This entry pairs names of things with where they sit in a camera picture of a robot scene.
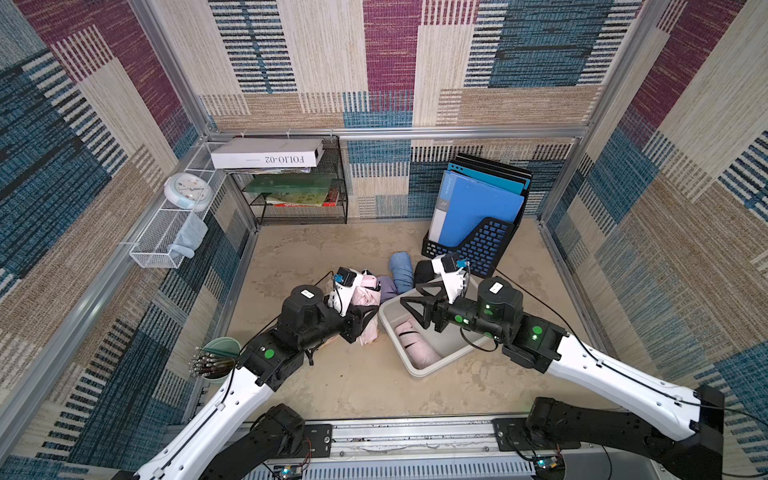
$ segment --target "white plastic tray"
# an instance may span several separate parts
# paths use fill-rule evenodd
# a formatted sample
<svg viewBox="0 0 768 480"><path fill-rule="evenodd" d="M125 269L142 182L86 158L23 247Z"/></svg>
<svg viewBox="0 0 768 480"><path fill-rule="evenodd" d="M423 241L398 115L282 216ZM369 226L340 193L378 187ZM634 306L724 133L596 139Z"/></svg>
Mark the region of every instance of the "white plastic tray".
<svg viewBox="0 0 768 480"><path fill-rule="evenodd" d="M434 325L430 325L428 329L424 330L418 323L416 323L416 329L419 331L419 333L422 334L422 336L424 336L424 340L426 340L426 342L442 357L442 360L439 360L438 362L435 362L423 369L417 369L414 367L411 363L411 359L408 358L408 354L406 354L405 349L402 348L402 344L400 343L400 340L395 333L395 327L411 317L411 314L408 313L408 310L406 310L404 306L400 305L400 298L404 296L420 295L421 293L417 292L416 289L413 289L398 295L393 299L387 300L386 302L382 303L379 308L379 320L384 327L384 330L386 330L389 339L392 340L392 343L395 345L395 350L397 350L397 353L400 355L402 362L405 363L408 373L417 379L425 377L430 373L441 369L457 358L470 353L474 349L472 346L467 345L467 342L464 341L461 334L459 333L460 327L458 325L452 325L449 323L448 326L442 331L442 333L438 333L435 331ZM478 281L476 278L471 276L466 296L470 300L476 300L477 295ZM417 311L421 309L421 306L419 305L414 305L414 307L417 309ZM467 337L467 340L477 346L482 346L483 344L492 341L492 339L479 333L465 331L464 334Z"/></svg>

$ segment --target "patterned carpet wall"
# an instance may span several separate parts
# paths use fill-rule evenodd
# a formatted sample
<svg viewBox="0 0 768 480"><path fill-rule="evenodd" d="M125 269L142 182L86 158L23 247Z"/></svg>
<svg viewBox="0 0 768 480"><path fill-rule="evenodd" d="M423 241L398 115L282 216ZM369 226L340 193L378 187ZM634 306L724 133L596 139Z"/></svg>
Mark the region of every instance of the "patterned carpet wall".
<svg viewBox="0 0 768 480"><path fill-rule="evenodd" d="M0 478L111 478L159 451L167 426L183 419L194 384L187 363L213 339L249 236L238 194L222 187L181 268L131 269Z"/></svg>
<svg viewBox="0 0 768 480"><path fill-rule="evenodd" d="M0 403L197 134L127 1L0 0ZM0 478L144 462L190 391L246 238L237 192L179 270L135 267Z"/></svg>
<svg viewBox="0 0 768 480"><path fill-rule="evenodd" d="M578 124L592 112L641 3L154 4L211 122L220 131L237 132ZM353 195L349 216L430 217L440 172L461 150L534 170L528 212L535 214L564 160L562 151L552 149L570 142L350 141L344 146Z"/></svg>
<svg viewBox="0 0 768 480"><path fill-rule="evenodd" d="M673 0L549 222L614 353L768 419L768 2ZM726 414L726 471L768 432Z"/></svg>

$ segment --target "purple cloth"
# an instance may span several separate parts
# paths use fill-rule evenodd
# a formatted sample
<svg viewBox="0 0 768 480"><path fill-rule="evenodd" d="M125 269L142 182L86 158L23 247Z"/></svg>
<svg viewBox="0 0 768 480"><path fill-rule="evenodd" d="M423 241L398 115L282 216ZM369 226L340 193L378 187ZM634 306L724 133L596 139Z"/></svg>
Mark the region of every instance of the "purple cloth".
<svg viewBox="0 0 768 480"><path fill-rule="evenodd" d="M395 298L397 296L397 288L395 287L395 280L388 276L379 277L379 285L382 287L382 299L381 303Z"/></svg>

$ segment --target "white box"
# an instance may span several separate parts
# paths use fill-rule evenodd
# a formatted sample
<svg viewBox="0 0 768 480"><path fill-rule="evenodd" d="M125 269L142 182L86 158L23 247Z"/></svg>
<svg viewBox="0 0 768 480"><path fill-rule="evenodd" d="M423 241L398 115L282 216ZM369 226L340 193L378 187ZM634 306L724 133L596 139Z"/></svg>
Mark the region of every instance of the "white box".
<svg viewBox="0 0 768 480"><path fill-rule="evenodd" d="M466 297L470 300L476 300L478 297L478 281L473 276L469 277L469 288L467 289ZM395 344L395 350L397 350L400 359L406 365L406 370L415 379L421 379L426 377L430 373L434 373L436 370L448 365L450 362L457 360L458 358L470 353L475 348L468 345L462 338L459 329L461 328L454 323L447 325L445 330L441 333L435 331L435 326L430 325L428 329L423 329L419 323L416 323L416 331L421 333L424 340L442 357L441 360L433 363L430 366L426 366L423 369L417 369L408 358L406 349L402 348L402 344L395 333L395 327L405 322L412 315L406 310L406 308L400 304L400 298L404 296L421 296L416 289L409 290L402 295L398 295L393 299L387 300L379 307L379 321L381 322L387 336L392 343ZM423 312L423 308L420 305L414 305L417 311ZM479 333L466 331L465 335L467 340L474 343L477 346L485 345L487 342L492 341L485 335Z"/></svg>
<svg viewBox="0 0 768 480"><path fill-rule="evenodd" d="M316 167L322 156L319 138L238 137L210 153L215 168Z"/></svg>

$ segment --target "blue folder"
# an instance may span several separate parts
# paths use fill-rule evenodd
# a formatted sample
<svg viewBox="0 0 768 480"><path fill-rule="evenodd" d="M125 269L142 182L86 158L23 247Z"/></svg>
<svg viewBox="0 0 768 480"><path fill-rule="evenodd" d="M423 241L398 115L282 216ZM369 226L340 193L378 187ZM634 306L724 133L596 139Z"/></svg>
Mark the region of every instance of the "blue folder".
<svg viewBox="0 0 768 480"><path fill-rule="evenodd" d="M429 239L455 247L486 217L514 222L524 200L522 195L446 171L442 176Z"/></svg>
<svg viewBox="0 0 768 480"><path fill-rule="evenodd" d="M518 195L521 195L523 193L523 189L526 188L529 183L529 180L520 180L520 181L509 180L508 178L497 177L495 175L477 171L469 167L463 167L462 165L457 165L454 163L448 164L448 171L459 172L460 174L464 174L467 177L474 178L475 180L480 180L481 182L491 184L494 187L499 187L503 190L506 190L507 192L512 192L513 194L518 194Z"/></svg>

